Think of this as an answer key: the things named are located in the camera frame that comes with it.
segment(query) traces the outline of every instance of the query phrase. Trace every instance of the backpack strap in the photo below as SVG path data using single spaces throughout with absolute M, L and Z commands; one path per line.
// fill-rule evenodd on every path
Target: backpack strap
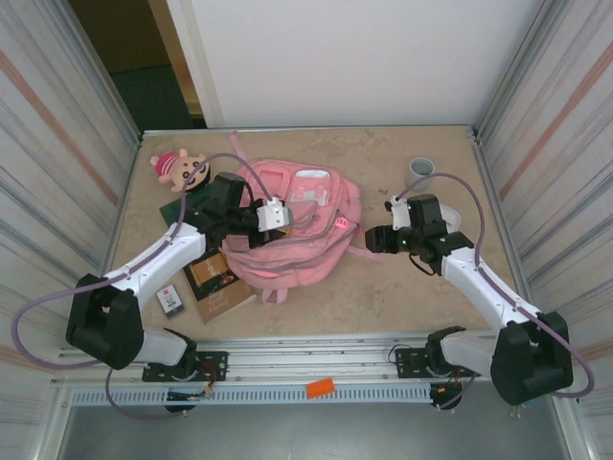
M 353 246 L 350 244 L 345 249 L 347 252 L 351 252 L 356 256 L 366 257 L 367 259 L 371 259 L 372 261 L 378 262 L 380 264 L 383 263 L 383 254 L 376 254 L 374 252 L 369 251 L 368 249 L 364 249 L 362 247 Z
M 245 153 L 245 149 L 242 147 L 242 145 L 238 141 L 237 132 L 233 131 L 230 134 L 228 134 L 228 139 L 230 140 L 230 144 L 232 144 L 232 147 L 234 148 L 234 152 L 237 154 L 237 157 L 245 161 L 248 161 L 247 154 Z
M 276 305 L 282 304 L 285 300 L 287 300 L 287 289 L 277 289 L 277 301 L 276 302 L 268 302 L 268 298 L 270 295 L 275 292 L 273 289 L 265 289 L 261 292 L 261 300 L 267 307 L 274 307 Z

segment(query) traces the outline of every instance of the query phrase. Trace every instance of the small card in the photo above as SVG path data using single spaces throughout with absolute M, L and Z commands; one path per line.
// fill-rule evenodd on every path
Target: small card
M 179 298 L 176 289 L 173 285 L 166 286 L 157 292 L 157 298 L 162 304 L 162 310 L 168 319 L 173 318 L 181 311 L 185 310 L 183 302 Z

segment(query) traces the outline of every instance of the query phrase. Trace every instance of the pink hat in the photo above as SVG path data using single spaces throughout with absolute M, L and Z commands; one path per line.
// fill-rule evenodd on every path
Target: pink hat
M 158 175 L 166 175 L 170 172 L 170 168 L 177 160 L 179 155 L 174 153 L 173 151 L 167 151 L 162 156 L 152 156 L 150 163 L 155 167 L 155 171 Z

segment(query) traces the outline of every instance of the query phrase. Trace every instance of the gray cup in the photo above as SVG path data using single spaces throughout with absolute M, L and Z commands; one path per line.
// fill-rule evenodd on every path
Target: gray cup
M 433 172 L 434 172 L 434 163 L 432 163 L 430 160 L 428 160 L 427 158 L 414 158 L 411 161 L 411 164 L 409 165 L 409 169 L 406 172 L 406 176 L 404 177 L 404 183 L 408 187 L 416 180 L 421 179 L 422 177 L 426 177 L 428 174 L 431 174 Z M 431 180 L 432 179 L 424 180 L 423 182 L 421 182 L 420 185 L 418 185 L 413 190 L 427 189 L 428 186 L 430 185 Z

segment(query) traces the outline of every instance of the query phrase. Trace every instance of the brown book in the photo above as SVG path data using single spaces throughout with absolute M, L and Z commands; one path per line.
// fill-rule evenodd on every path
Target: brown book
M 185 267 L 196 307 L 208 323 L 222 314 L 245 305 L 256 297 L 253 289 L 230 269 L 218 250 L 207 251 Z

